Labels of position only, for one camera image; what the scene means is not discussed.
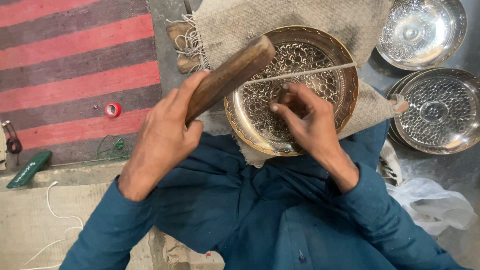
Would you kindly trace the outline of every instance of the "blue shirt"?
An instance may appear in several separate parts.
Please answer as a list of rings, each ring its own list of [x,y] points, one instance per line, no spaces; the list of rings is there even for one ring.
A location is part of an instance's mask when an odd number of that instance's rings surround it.
[[[191,249],[215,250],[225,269],[462,269],[391,198],[375,171],[388,122],[341,140],[360,170],[340,194],[311,156],[245,164],[231,136],[198,148],[141,202],[115,180],[61,270],[125,269],[155,225]]]

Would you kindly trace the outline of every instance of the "wooden mallet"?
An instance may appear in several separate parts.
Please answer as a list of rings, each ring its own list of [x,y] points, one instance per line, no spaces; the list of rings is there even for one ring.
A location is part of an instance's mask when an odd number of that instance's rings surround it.
[[[275,48],[266,36],[250,41],[203,79],[188,104],[188,125],[233,90],[266,67],[275,57]]]

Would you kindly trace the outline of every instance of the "shirt button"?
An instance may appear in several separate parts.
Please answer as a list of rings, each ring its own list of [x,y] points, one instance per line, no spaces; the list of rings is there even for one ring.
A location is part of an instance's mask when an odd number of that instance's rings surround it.
[[[299,261],[300,261],[300,263],[306,263],[306,262],[307,262],[307,258],[305,258],[303,255],[300,255]]]

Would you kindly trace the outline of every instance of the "wooden block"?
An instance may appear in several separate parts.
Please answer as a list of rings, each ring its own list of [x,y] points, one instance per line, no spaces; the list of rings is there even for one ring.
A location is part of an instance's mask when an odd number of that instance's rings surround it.
[[[192,27],[189,23],[186,22],[175,22],[167,25],[167,35],[172,42],[172,45],[175,49],[185,48],[185,39],[183,37],[177,38],[179,35],[188,35],[192,31],[195,31],[195,27]]]
[[[192,68],[196,65],[200,65],[200,57],[197,55],[192,58],[188,58],[185,54],[180,54],[177,58],[177,67],[180,74],[187,74],[190,71],[194,72]]]
[[[188,104],[188,124],[233,90],[260,72],[275,57],[275,48],[267,36],[250,41],[203,79]]]

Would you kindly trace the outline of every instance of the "hand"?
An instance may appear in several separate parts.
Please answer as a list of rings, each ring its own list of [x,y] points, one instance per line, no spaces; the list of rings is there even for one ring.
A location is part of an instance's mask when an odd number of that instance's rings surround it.
[[[198,146],[204,125],[185,126],[193,92],[210,71],[199,71],[174,88],[147,114],[137,135],[130,160],[119,178],[121,194],[130,200],[145,199],[156,184]]]
[[[340,147],[332,104],[305,84],[290,84],[282,103],[271,103],[270,109],[287,122],[297,143],[330,173],[342,193],[353,189],[359,170]],[[289,108],[292,105],[302,107],[306,115],[300,118],[294,114]]]

